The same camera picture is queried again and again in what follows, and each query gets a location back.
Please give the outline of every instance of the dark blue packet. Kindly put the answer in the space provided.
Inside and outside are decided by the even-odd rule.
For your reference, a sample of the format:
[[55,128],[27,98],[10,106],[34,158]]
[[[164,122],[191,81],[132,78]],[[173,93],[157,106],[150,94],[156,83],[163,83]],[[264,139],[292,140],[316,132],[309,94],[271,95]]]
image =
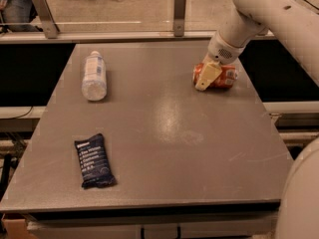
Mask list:
[[75,140],[83,176],[83,188],[106,187],[116,182],[104,147],[104,138],[98,133],[89,139]]

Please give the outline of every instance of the table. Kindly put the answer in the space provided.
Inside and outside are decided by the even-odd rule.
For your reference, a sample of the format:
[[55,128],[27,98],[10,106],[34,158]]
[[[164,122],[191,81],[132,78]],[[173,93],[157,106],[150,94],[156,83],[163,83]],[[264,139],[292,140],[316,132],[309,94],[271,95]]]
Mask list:
[[[193,87],[192,69],[207,45],[77,44],[0,211],[33,224],[122,213],[115,223],[126,216],[123,225],[166,223],[163,213],[169,222],[191,222],[216,220],[210,210],[237,213],[234,220],[247,211],[276,212],[289,152],[238,60],[232,89]],[[108,95],[89,102],[81,94],[82,69],[95,50],[106,61]],[[117,184],[85,190],[74,140],[98,132]]]

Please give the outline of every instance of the black cable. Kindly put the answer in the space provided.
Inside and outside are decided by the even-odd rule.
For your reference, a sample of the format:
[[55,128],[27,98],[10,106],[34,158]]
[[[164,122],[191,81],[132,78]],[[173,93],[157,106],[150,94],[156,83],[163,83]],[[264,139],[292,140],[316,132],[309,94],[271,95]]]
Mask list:
[[21,118],[21,117],[24,117],[24,116],[28,115],[28,114],[31,112],[32,108],[33,108],[33,107],[30,107],[30,109],[29,109],[25,114],[23,114],[23,115],[21,115],[21,116],[10,117],[10,118],[0,118],[0,120],[14,120],[14,119],[19,119],[19,118]]
[[305,1],[307,4],[311,5],[313,8],[317,9],[319,11],[319,7],[315,6],[314,4],[310,3],[308,0],[302,0]]

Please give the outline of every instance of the person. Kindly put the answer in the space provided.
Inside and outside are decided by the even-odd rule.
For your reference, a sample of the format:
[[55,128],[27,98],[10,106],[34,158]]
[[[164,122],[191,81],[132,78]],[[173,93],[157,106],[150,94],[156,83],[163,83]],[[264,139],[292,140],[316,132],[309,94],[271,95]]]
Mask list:
[[1,11],[4,23],[12,32],[41,31],[37,26],[28,24],[34,19],[34,12],[32,0],[6,0],[6,6]]

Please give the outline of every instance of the white bottle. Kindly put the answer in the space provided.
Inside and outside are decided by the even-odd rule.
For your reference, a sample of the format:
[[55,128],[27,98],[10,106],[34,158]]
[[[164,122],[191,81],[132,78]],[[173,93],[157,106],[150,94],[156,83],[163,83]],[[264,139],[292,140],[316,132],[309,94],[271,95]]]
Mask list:
[[101,100],[107,94],[106,65],[101,54],[97,51],[86,58],[82,94],[90,101]]

